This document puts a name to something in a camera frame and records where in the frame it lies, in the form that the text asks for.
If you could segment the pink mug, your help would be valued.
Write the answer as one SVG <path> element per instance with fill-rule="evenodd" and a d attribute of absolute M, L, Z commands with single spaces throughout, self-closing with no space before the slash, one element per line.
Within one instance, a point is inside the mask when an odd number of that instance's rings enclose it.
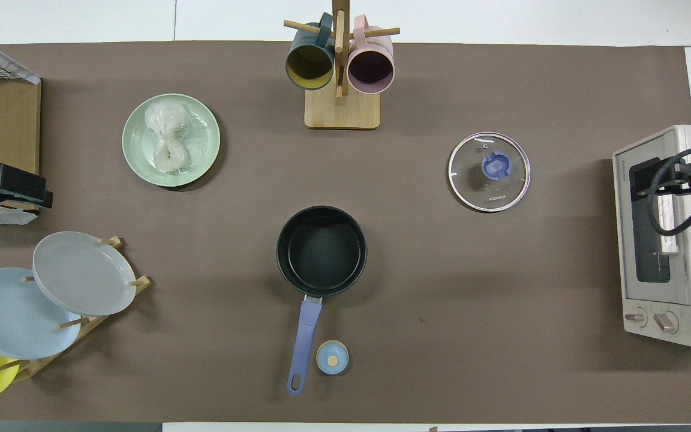
<path fill-rule="evenodd" d="M 345 73 L 354 90 L 377 95 L 387 90 L 395 78 L 395 58 L 389 35 L 368 37 L 367 32 L 379 30 L 368 24 L 364 14 L 354 18 L 353 42 Z"/>

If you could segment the wooden mug tree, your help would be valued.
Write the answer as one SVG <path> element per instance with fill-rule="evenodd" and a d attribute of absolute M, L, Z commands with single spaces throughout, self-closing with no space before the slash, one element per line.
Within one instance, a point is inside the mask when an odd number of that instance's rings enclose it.
<path fill-rule="evenodd" d="M 334 17 L 334 27 L 330 34 L 335 42 L 334 76 L 324 88 L 314 91 L 303 89 L 305 91 L 304 124 L 312 129 L 375 130 L 381 123 L 380 102 L 384 91 L 377 95 L 368 95 L 354 90 L 349 85 L 346 65 L 354 38 L 356 17 L 351 17 L 350 0 L 331 0 L 331 3 L 332 10 L 328 13 Z M 285 27 L 294 28 L 296 32 L 298 30 L 315 32 L 315 27 L 309 24 L 289 20 L 284 22 Z M 366 35 L 368 37 L 389 35 L 392 38 L 399 33 L 399 28 L 379 27 L 379 30 L 367 32 Z"/>

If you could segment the brown table mat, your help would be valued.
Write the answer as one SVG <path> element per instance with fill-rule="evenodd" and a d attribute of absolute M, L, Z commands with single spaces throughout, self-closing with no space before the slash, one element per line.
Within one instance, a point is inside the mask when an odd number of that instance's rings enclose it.
<path fill-rule="evenodd" d="M 373 131 L 310 130 L 288 42 L 2 46 L 42 78 L 41 172 L 52 209 L 0 225 L 0 267 L 28 267 L 63 230 L 118 235 L 152 281 L 31 379 L 0 420 L 691 423 L 691 348 L 626 332 L 614 151 L 691 124 L 682 47 L 396 44 Z M 220 128 L 205 175 L 165 188 L 122 151 L 134 109 L 164 94 Z M 520 202 L 453 194 L 453 148 L 496 131 L 524 148 Z M 304 296 L 277 237 L 330 205 L 365 233 L 359 281 L 323 301 L 310 364 L 285 383 Z"/>

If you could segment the glass lid blue knob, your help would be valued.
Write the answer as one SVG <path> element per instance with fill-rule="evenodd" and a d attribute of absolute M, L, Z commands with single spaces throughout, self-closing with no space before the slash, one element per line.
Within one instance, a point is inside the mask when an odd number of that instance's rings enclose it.
<path fill-rule="evenodd" d="M 516 140 L 481 131 L 461 140 L 450 153 L 447 180 L 459 202 L 475 211 L 512 208 L 530 186 L 530 160 Z"/>

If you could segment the light green plate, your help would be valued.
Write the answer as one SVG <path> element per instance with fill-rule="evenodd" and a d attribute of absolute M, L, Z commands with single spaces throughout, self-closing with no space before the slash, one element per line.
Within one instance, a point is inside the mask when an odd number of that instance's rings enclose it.
<path fill-rule="evenodd" d="M 152 157 L 157 139 L 145 124 L 146 108 L 154 101 L 166 99 L 182 104 L 190 116 L 180 134 L 190 161 L 183 169 L 170 174 L 154 167 Z M 198 180 L 212 167 L 220 150 L 221 134 L 216 118 L 205 104 L 188 95 L 170 93 L 149 98 L 134 109 L 124 125 L 121 142 L 124 158 L 136 175 L 157 186 L 178 188 Z"/>

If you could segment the dark green mug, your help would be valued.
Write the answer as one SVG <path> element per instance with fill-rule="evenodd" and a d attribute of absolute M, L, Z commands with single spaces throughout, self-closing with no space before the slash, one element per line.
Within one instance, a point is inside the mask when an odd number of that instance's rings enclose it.
<path fill-rule="evenodd" d="M 294 85 L 314 91 L 324 88 L 334 76 L 335 42 L 330 36 L 334 17 L 324 12 L 319 22 L 309 25 L 315 27 L 315 32 L 297 31 L 285 67 Z"/>

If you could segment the light blue plate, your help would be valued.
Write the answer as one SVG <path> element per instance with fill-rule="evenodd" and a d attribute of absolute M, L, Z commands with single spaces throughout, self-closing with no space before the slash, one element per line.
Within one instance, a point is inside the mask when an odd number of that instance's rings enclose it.
<path fill-rule="evenodd" d="M 79 337 L 80 325 L 58 329 L 79 315 L 41 292 L 30 269 L 0 268 L 0 356 L 38 360 L 58 355 Z"/>

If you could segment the small blue seasoning jar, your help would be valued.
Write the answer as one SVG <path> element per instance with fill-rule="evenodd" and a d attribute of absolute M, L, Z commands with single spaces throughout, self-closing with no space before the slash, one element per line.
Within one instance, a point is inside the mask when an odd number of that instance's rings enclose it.
<path fill-rule="evenodd" d="M 348 366 L 349 352 L 343 342 L 329 340 L 316 350 L 316 365 L 324 374 L 342 374 Z"/>

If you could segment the white vermicelli bundle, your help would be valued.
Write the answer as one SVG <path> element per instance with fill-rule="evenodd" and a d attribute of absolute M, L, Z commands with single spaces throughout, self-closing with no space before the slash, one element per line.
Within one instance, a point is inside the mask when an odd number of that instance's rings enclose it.
<path fill-rule="evenodd" d="M 157 139 L 152 157 L 154 167 L 166 174 L 186 167 L 190 156 L 180 135 L 190 119 L 185 107 L 170 99 L 154 101 L 146 108 L 143 119 Z"/>

